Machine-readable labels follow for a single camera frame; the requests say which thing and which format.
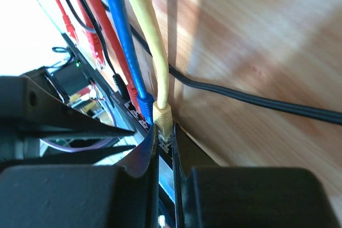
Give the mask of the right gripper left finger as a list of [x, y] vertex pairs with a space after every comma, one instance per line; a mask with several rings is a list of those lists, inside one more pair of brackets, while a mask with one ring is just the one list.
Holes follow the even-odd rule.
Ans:
[[158, 132], [111, 166], [44, 164], [1, 172], [1, 227], [156, 227]]

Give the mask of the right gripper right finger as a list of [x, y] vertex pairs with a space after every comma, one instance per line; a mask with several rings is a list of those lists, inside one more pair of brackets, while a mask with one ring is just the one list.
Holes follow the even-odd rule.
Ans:
[[340, 227], [307, 169], [219, 166], [178, 124], [172, 148], [177, 227]]

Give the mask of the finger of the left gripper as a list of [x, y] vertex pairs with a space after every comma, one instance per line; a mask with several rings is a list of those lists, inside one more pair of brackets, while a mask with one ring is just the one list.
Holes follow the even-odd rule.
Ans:
[[133, 133], [76, 111], [27, 76], [1, 76], [1, 127], [24, 133]]
[[44, 154], [35, 158], [5, 160], [1, 162], [1, 172], [9, 167], [24, 165], [44, 164], [95, 164], [96, 162], [135, 148], [135, 145], [123, 145], [116, 147], [102, 147], [96, 150], [78, 151], [75, 153], [62, 153], [55, 150], [53, 153]]

